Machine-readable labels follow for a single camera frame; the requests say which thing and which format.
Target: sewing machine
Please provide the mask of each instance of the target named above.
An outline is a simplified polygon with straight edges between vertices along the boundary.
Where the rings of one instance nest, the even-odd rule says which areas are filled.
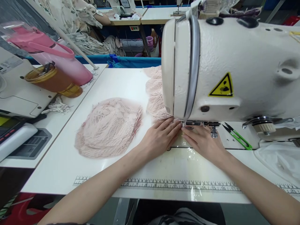
[[[185,15],[185,11],[179,11],[179,7],[182,6],[183,0],[176,0],[176,5],[178,7],[177,11],[173,12],[173,16],[182,16]]]
[[[300,28],[251,17],[166,23],[162,85],[167,112],[185,125],[243,121],[270,135],[300,114]]]
[[[135,10],[134,0],[108,0],[114,13],[120,17],[131,17]]]
[[[24,80],[33,70],[29,61],[0,47],[0,114],[37,117],[56,93]]]

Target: hand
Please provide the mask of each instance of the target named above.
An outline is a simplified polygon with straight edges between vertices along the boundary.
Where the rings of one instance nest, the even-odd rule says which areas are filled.
[[[183,127],[181,128],[184,135],[182,137],[194,148],[196,152],[207,160],[211,161],[215,166],[220,164],[230,155],[223,147],[220,137],[212,138],[210,136],[209,127],[192,126],[198,134]]]
[[[146,153],[147,160],[150,161],[162,155],[168,150],[178,137],[181,122],[173,121],[173,117],[161,120],[150,127],[138,147]]]

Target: pink lace fabric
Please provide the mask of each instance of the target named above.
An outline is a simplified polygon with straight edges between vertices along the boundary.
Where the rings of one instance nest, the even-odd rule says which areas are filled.
[[[152,116],[152,121],[155,123],[171,117],[163,103],[162,67],[144,68],[144,72],[150,77],[146,83],[146,92],[149,95],[147,112]]]
[[[141,125],[142,114],[143,108],[128,99],[100,102],[79,128],[75,148],[88,158],[124,153]]]

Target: pink basket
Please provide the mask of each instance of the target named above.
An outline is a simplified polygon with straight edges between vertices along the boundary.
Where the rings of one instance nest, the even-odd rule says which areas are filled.
[[[143,54],[143,53],[138,53],[138,54],[136,54],[134,57],[142,57],[142,54]]]
[[[153,37],[148,36],[146,38],[147,38],[147,42],[148,42],[149,51],[153,52]]]

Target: blue bin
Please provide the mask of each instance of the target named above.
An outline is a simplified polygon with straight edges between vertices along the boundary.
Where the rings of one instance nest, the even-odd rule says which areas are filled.
[[[146,68],[161,65],[161,58],[152,57],[120,57],[116,55],[91,55],[87,56],[94,64],[107,63],[110,68]],[[82,64],[88,62],[82,56],[75,56]],[[32,57],[27,58],[31,64],[39,65]]]

